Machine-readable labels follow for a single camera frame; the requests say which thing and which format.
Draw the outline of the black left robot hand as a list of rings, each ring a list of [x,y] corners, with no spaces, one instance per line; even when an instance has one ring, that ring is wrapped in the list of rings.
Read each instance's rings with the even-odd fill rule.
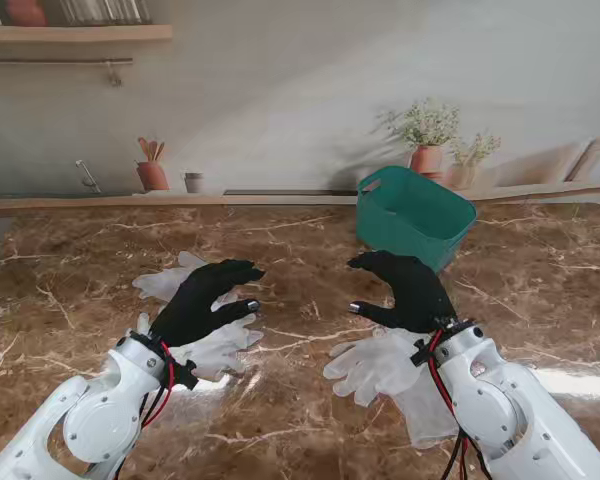
[[[218,297],[234,287],[260,280],[265,272],[248,260],[226,259],[194,270],[151,324],[150,335],[168,347],[196,342],[260,308],[253,298],[211,309]]]

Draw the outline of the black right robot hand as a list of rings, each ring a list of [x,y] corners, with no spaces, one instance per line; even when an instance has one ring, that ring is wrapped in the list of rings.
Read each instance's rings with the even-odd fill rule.
[[[352,302],[349,310],[358,316],[418,334],[432,333],[458,318],[436,273],[417,257],[371,251],[350,259],[348,266],[373,273],[390,286],[394,297],[391,308]]]

